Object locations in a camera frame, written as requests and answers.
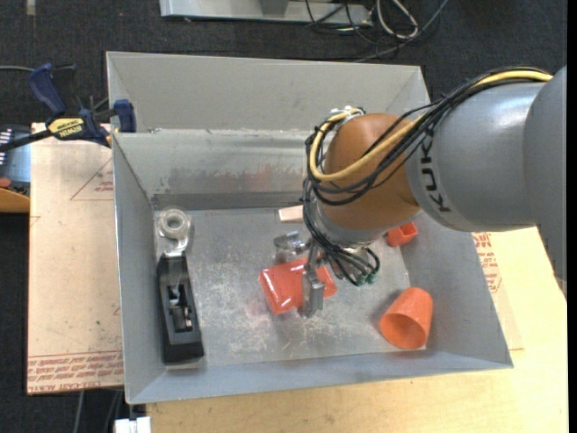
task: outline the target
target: yellow cable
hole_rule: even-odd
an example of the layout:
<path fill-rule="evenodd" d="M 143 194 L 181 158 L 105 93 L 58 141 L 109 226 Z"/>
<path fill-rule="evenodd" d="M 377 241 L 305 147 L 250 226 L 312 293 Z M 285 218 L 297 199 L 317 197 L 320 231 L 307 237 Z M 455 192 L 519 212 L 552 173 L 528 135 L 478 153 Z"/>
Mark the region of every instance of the yellow cable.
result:
<path fill-rule="evenodd" d="M 523 79 L 523 80 L 537 80 L 537 81 L 541 81 L 541 82 L 546 82 L 546 81 L 550 80 L 552 77 L 553 76 L 551 76 L 549 74 L 545 74 L 542 72 L 536 72 L 533 70 L 505 70 L 505 71 L 500 72 L 498 74 L 490 75 L 490 76 L 484 78 L 483 80 L 480 80 L 476 84 L 472 85 L 471 88 L 478 87 L 480 85 L 485 85 L 485 84 L 490 83 L 490 82 L 506 80 L 506 79 L 510 79 L 510 78 L 519 78 L 519 79 Z M 351 175 L 353 172 L 357 171 L 360 167 L 365 165 L 368 161 L 373 159 L 376 155 L 380 154 L 385 149 L 387 149 L 388 147 L 390 147 L 391 145 L 393 145 L 397 141 L 399 141 L 401 138 L 403 138 L 408 133 L 408 131 L 413 127 L 413 125 L 422 117 L 422 116 L 420 116 L 417 119 L 415 119 L 414 121 L 403 125 L 399 130 L 397 130 L 389 138 L 387 138 L 386 140 L 383 140 L 381 143 L 379 143 L 379 145 L 376 146 L 371 152 L 369 152 L 368 154 L 365 154 L 358 161 L 353 162 L 348 167 L 346 167 L 342 170 L 336 171 L 335 173 L 328 173 L 328 174 L 322 173 L 316 167 L 316 152 L 317 152 L 318 147 L 321 143 L 321 138 L 322 138 L 324 132 L 330 126 L 332 126 L 335 122 L 339 122 L 339 121 L 343 120 L 346 116 L 353 114 L 354 112 L 359 112 L 359 110 L 358 109 L 351 109 L 351 111 L 343 112 L 341 114 L 333 115 L 333 116 L 329 117 L 326 120 L 326 122 L 321 125 L 320 132 L 318 132 L 316 134 L 315 139 L 313 140 L 313 143 L 311 145 L 310 154 L 308 156 L 308 167 L 309 167 L 311 173 L 313 174 L 313 176 L 317 180 L 334 181 L 334 180 L 340 180 L 342 178 L 345 178 L 345 177 Z"/>

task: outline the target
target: orange plastic cup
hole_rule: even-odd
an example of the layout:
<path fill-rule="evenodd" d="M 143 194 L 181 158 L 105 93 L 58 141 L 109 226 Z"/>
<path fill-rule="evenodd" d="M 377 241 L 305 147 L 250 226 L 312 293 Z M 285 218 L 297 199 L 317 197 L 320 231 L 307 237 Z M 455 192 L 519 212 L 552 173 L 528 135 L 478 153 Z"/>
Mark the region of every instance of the orange plastic cup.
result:
<path fill-rule="evenodd" d="M 380 318 L 383 336 L 406 350 L 415 350 L 426 343 L 433 317 L 433 299 L 426 290 L 409 287 L 393 301 Z"/>

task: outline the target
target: red plastic object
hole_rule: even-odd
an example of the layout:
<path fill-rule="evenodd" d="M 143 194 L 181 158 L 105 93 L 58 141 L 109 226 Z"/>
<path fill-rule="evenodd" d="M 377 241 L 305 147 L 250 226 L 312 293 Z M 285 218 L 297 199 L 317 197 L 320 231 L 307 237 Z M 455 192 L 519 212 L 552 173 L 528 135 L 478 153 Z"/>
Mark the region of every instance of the red plastic object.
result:
<path fill-rule="evenodd" d="M 409 287 L 380 318 L 380 332 L 394 346 L 415 350 L 426 343 L 432 316 L 433 299 L 429 293 Z"/>
<path fill-rule="evenodd" d="M 259 282 L 269 302 L 272 314 L 278 315 L 302 306 L 302 275 L 305 271 L 306 262 L 307 258 L 298 258 L 292 262 L 276 264 L 261 271 Z M 336 285 L 325 266 L 316 269 L 316 277 L 325 283 L 325 294 L 323 295 L 325 299 L 335 295 Z"/>
<path fill-rule="evenodd" d="M 398 247 L 406 244 L 413 237 L 417 235 L 417 227 L 414 223 L 407 223 L 406 225 L 397 226 L 387 231 L 387 244 L 391 247 Z"/>

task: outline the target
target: black wire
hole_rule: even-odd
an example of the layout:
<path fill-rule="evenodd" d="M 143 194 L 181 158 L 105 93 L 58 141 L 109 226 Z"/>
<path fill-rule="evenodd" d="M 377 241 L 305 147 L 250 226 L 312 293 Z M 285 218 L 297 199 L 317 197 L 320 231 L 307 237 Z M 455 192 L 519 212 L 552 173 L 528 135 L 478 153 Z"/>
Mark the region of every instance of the black wire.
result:
<path fill-rule="evenodd" d="M 311 186 L 309 180 L 305 179 L 303 182 L 303 220 L 305 225 L 313 237 L 314 242 L 324 251 L 325 257 L 335 264 L 336 267 L 341 271 L 341 275 L 347 279 L 351 284 L 355 286 L 360 286 L 363 284 L 362 281 L 358 281 L 355 277 L 351 276 L 347 270 L 344 268 L 343 263 L 347 263 L 350 267 L 353 267 L 361 276 L 376 275 L 380 268 L 380 261 L 377 255 L 369 248 L 364 250 L 372 257 L 374 264 L 370 264 L 360 255 L 345 251 L 340 245 L 331 243 L 321 232 L 318 230 L 312 221 L 312 217 L 309 212 L 309 204 L 311 203 Z"/>
<path fill-rule="evenodd" d="M 377 178 L 379 177 L 379 175 L 383 171 L 385 171 L 396 159 L 398 159 L 411 146 L 413 146 L 417 142 L 417 140 L 421 139 L 421 142 L 422 142 L 422 140 L 425 139 L 424 134 L 427 131 L 430 133 L 432 130 L 434 130 L 434 128 L 441 121 L 441 119 L 444 117 L 444 115 L 447 112 L 453 110 L 459 104 L 461 104 L 465 99 L 467 99 L 468 97 L 471 97 L 473 95 L 476 95 L 477 93 L 481 92 L 482 90 L 485 90 L 488 88 L 494 88 L 496 86 L 504 85 L 504 84 L 508 84 L 508 83 L 518 83 L 519 81 L 531 81 L 531 79 L 523 80 L 523 79 L 519 79 L 519 78 L 517 78 L 517 79 L 502 79 L 502 80 L 491 81 L 491 82 L 483 84 L 483 85 L 477 85 L 484 78 L 491 76 L 493 74 L 499 73 L 499 72 L 504 71 L 504 70 L 530 70 L 530 71 L 548 74 L 548 72 L 545 72 L 541 69 L 523 67 L 523 66 L 503 68 L 503 69 L 494 69 L 494 70 L 485 72 L 485 73 L 479 75 L 478 77 L 461 84 L 450 95 L 444 96 L 441 99 L 435 101 L 434 103 L 432 103 L 430 105 L 421 106 L 419 108 L 414 109 L 413 111 L 409 111 L 408 113 L 405 113 L 390 127 L 391 129 L 396 127 L 400 123 L 402 118 L 404 118 L 405 116 L 407 116 L 409 114 L 412 114 L 415 110 L 429 107 L 429 110 L 426 111 L 423 115 L 421 115 L 421 117 L 419 119 L 417 119 L 414 122 L 413 128 L 395 146 L 393 146 L 387 152 L 387 154 L 381 160 L 381 162 L 376 167 L 376 169 L 374 171 L 372 171 L 370 174 L 368 174 L 367 176 L 365 176 L 364 178 L 356 181 L 355 183 L 348 185 L 346 187 L 338 187 L 338 186 L 334 185 L 332 188 L 328 188 L 327 186 L 323 186 L 322 181 L 317 180 L 314 177 L 314 175 L 312 174 L 312 171 L 308 168 L 308 165 L 307 165 L 308 178 L 311 182 L 311 187 L 313 188 L 313 191 L 315 192 L 316 197 L 321 202 L 324 202 L 328 205 L 334 205 L 334 206 L 341 206 L 341 205 L 346 205 L 346 204 L 349 204 L 351 202 L 354 202 L 354 200 L 360 198 L 361 196 L 366 194 L 369 190 L 374 189 L 374 188 L 382 185 L 385 181 L 389 180 L 392 177 L 392 175 L 398 170 L 398 168 L 402 165 L 402 163 L 404 163 L 406 161 L 407 156 L 406 156 L 405 160 L 402 161 L 400 163 L 400 165 L 398 165 L 397 168 L 394 169 L 393 172 L 391 172 L 385 180 L 380 181 L 379 183 L 375 184 Z M 310 155 L 310 148 L 312 147 L 312 142 L 314 141 L 315 136 L 316 136 L 316 133 L 312 134 L 311 136 L 309 136 L 309 138 L 306 141 L 307 158 Z M 325 137 L 322 136 L 321 137 L 321 143 L 319 144 L 319 148 L 322 147 L 322 142 L 324 139 L 325 139 Z M 348 198 L 339 198 L 339 199 L 335 200 L 335 199 L 330 199 L 330 198 L 325 197 L 324 193 L 325 194 L 348 193 L 348 194 L 352 194 L 352 195 L 349 196 Z"/>
<path fill-rule="evenodd" d="M 118 390 L 114 393 L 112 401 L 110 402 L 110 407 L 108 408 L 108 414 L 106 415 L 105 426 L 102 430 L 102 433 L 107 433 L 108 431 L 110 431 L 110 420 L 113 417 L 113 413 L 118 411 L 118 404 L 121 401 L 122 401 L 122 391 Z"/>
<path fill-rule="evenodd" d="M 403 47 L 406 47 L 408 45 L 418 44 L 418 43 L 424 43 L 424 42 L 430 40 L 430 38 L 436 33 L 436 31 L 438 30 L 438 28 L 441 25 L 441 14 L 443 12 L 443 8 L 450 1 L 451 0 L 444 0 L 443 2 L 441 2 L 441 0 L 437 0 L 437 10 L 413 37 L 406 39 L 403 42 L 398 43 L 393 48 L 389 48 L 389 49 L 384 50 L 384 51 L 375 51 L 374 54 L 367 56 L 365 58 L 355 60 L 354 62 L 365 62 L 368 60 L 375 60 L 375 59 L 380 60 L 380 59 L 382 59 L 382 56 L 388 55 L 390 53 L 394 53 L 393 56 L 395 56 L 398 53 L 398 51 Z M 428 33 L 428 38 L 426 38 L 426 39 L 423 38 L 423 35 L 426 34 L 428 27 L 432 23 L 434 23 L 435 21 L 436 21 L 436 25 L 433 27 L 433 30 Z"/>
<path fill-rule="evenodd" d="M 80 427 L 80 416 L 82 415 L 82 407 L 84 406 L 84 396 L 84 391 L 80 392 L 78 395 L 78 406 L 76 407 L 76 417 L 74 419 L 74 428 L 72 429 L 72 433 L 78 433 L 78 428 Z"/>
<path fill-rule="evenodd" d="M 346 35 L 344 32 L 338 32 L 338 29 L 348 27 L 346 25 L 343 25 L 343 24 L 336 25 L 332 28 L 320 26 L 321 23 L 324 23 L 325 21 L 327 21 L 328 19 L 333 17 L 335 14 L 342 11 L 344 8 L 344 5 L 337 6 L 334 10 L 330 11 L 329 13 L 325 14 L 324 16 L 322 16 L 319 19 L 315 19 L 315 17 L 313 16 L 313 12 L 310 8 L 309 0 L 305 0 L 305 6 L 307 7 L 308 17 L 310 18 L 310 22 L 311 22 L 311 24 L 308 27 L 312 26 L 315 29 L 315 31 L 319 32 L 319 33 L 331 33 L 331 34 L 335 34 L 335 35 Z"/>
<path fill-rule="evenodd" d="M 0 70 L 21 70 L 24 72 L 34 72 L 34 69 L 26 68 L 24 66 L 0 66 Z"/>

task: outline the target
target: cardboard sheet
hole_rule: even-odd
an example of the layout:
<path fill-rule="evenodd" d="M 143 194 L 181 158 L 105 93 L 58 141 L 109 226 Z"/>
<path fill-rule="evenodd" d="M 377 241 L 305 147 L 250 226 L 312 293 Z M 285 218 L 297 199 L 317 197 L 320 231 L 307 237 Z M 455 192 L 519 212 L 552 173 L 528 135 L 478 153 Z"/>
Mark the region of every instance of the cardboard sheet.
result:
<path fill-rule="evenodd" d="M 112 152 L 32 147 L 27 392 L 124 383 Z"/>

